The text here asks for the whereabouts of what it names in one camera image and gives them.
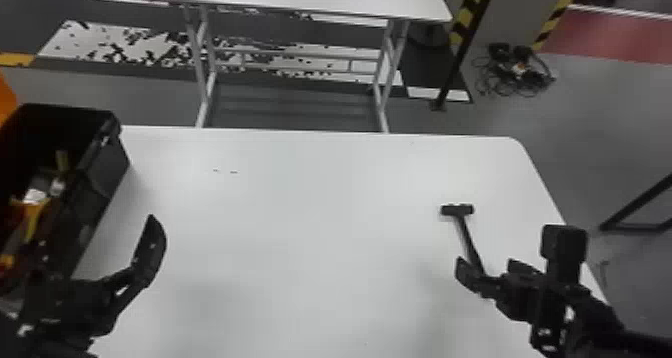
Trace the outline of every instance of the black pole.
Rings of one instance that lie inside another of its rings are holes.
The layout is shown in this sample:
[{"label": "black pole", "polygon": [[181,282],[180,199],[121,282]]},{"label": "black pole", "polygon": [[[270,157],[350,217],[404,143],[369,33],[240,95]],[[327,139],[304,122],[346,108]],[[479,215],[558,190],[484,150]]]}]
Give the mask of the black pole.
[{"label": "black pole", "polygon": [[622,223],[624,219],[653,201],[653,199],[660,196],[663,192],[666,192],[672,188],[672,174],[669,174],[663,180],[656,183],[653,187],[649,188],[646,192],[638,196],[635,200],[628,203],[621,210],[616,212],[613,216],[609,217],[606,221],[600,224],[599,228],[602,231],[609,230],[624,230],[624,231],[651,231],[651,232],[661,232],[672,227],[672,219],[669,219],[661,224],[628,224]]},{"label": "black pole", "polygon": [[467,55],[467,51],[469,51],[469,48],[471,47],[471,41],[473,41],[474,36],[476,35],[476,31],[481,25],[481,20],[483,20],[483,16],[485,16],[485,12],[488,10],[490,1],[491,0],[480,1],[480,4],[478,5],[474,14],[474,18],[469,23],[469,28],[467,28],[467,35],[464,36],[462,43],[457,49],[457,54],[455,54],[455,57],[450,64],[448,76],[446,77],[446,81],[441,88],[441,92],[439,92],[439,96],[436,98],[436,100],[430,102],[429,108],[432,111],[445,111],[446,96],[448,95],[448,92],[450,92],[450,85],[453,83],[453,79],[460,71],[460,66],[462,66],[464,57]]}]

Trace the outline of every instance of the tangled cables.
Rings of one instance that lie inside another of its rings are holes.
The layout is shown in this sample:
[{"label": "tangled cables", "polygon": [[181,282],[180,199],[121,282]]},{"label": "tangled cables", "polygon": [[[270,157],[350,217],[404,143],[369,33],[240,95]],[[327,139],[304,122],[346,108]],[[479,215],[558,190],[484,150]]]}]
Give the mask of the tangled cables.
[{"label": "tangled cables", "polygon": [[478,70],[475,89],[481,95],[508,97],[517,94],[531,98],[555,81],[546,63],[529,47],[517,46],[511,51],[508,44],[493,43],[488,46],[488,54],[471,61]]}]

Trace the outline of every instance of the gray floor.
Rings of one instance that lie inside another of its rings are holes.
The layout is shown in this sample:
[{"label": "gray floor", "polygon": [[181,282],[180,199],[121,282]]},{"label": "gray floor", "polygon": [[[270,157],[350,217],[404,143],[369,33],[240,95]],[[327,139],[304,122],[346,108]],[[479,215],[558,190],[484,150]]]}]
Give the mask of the gray floor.
[{"label": "gray floor", "polygon": [[[672,337],[672,236],[603,235],[595,226],[672,170],[672,67],[547,55],[559,81],[536,98],[476,95],[434,113],[393,99],[393,132],[503,135],[520,140],[568,223],[590,230],[590,261],[633,329]],[[3,69],[24,102],[111,109],[125,124],[191,125],[189,82]],[[464,69],[471,80],[473,70]],[[216,127],[376,131],[366,96],[220,87]],[[665,217],[665,199],[640,218]],[[597,263],[608,261],[608,265]]]}]

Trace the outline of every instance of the black box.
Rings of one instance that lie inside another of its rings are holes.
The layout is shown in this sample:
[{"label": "black box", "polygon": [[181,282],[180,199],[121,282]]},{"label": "black box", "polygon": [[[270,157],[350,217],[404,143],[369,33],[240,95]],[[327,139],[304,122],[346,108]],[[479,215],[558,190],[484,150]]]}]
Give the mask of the black box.
[{"label": "black box", "polygon": [[[36,239],[21,248],[11,280],[1,279],[0,294],[34,269],[72,275],[128,169],[120,132],[110,111],[38,104],[21,106],[0,127],[0,218],[7,218],[12,196],[25,195],[34,174],[57,166],[56,151],[66,151],[70,164],[63,192],[40,217]],[[0,246],[11,234],[7,230],[0,224]]]}]

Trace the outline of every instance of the white table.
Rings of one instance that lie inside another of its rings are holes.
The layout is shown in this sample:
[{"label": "white table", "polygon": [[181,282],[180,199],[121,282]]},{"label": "white table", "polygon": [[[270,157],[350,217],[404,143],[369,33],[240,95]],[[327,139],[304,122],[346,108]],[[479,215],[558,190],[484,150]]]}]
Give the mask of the white table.
[{"label": "white table", "polygon": [[76,276],[127,265],[149,213],[168,251],[101,358],[540,356],[529,326],[453,278],[462,246],[439,216],[475,205],[491,274],[509,257],[543,268],[541,227],[562,218],[516,141],[128,126],[122,140],[132,168]]},{"label": "white table", "polygon": [[[387,28],[383,34],[380,56],[370,58],[367,56],[355,56],[344,54],[313,53],[309,56],[305,53],[291,53],[288,51],[276,50],[242,50],[227,48],[223,52],[243,53],[243,54],[265,54],[265,55],[285,55],[302,56],[322,59],[341,59],[348,60],[346,69],[325,69],[330,73],[356,73],[373,76],[372,92],[376,103],[377,117],[383,132],[389,131],[385,110],[387,101],[392,91],[395,72],[401,61],[401,55],[406,43],[406,34],[411,21],[446,23],[451,20],[450,12],[443,0],[154,0],[169,3],[181,4],[184,9],[184,17],[187,26],[187,34],[191,42],[192,49],[200,49],[203,46],[207,49],[208,71],[205,72],[204,63],[200,52],[192,51],[192,57],[196,70],[196,80],[201,96],[196,127],[203,127],[208,116],[217,73],[220,66],[217,65],[215,53],[217,49],[212,44],[212,35],[208,25],[208,12],[210,8],[218,5],[237,6],[244,8],[261,8],[290,10],[304,13],[326,13],[349,15],[358,17],[375,17],[387,19]],[[192,17],[189,5],[197,5],[200,13],[200,24]],[[383,64],[388,59],[387,70],[384,70]],[[374,72],[361,71],[353,69],[353,61],[376,62]],[[262,68],[273,69],[276,67],[267,64],[255,64],[245,61],[240,64],[240,68]],[[316,71],[314,67],[302,68],[293,67],[292,70]],[[380,90],[379,81],[384,81],[385,87]]]}]

